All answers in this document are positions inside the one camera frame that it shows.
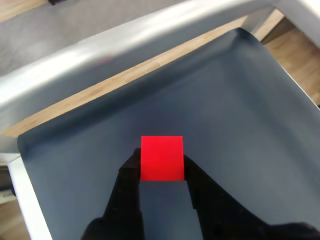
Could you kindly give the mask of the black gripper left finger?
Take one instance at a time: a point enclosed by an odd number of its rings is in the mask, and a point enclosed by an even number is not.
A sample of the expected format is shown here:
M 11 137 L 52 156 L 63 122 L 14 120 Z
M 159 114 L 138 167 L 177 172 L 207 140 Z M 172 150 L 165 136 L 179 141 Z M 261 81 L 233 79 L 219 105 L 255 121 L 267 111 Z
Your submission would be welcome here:
M 118 170 L 117 178 L 101 217 L 91 221 L 82 240 L 144 240 L 140 210 L 141 149 L 136 148 Z

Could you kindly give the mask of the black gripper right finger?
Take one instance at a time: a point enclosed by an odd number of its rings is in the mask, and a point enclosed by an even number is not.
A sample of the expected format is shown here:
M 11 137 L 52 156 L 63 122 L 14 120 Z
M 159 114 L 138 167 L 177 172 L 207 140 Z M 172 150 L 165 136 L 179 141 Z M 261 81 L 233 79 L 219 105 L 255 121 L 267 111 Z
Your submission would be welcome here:
M 255 216 L 189 157 L 184 178 L 205 240 L 318 240 L 320 232 L 303 223 L 270 225 Z

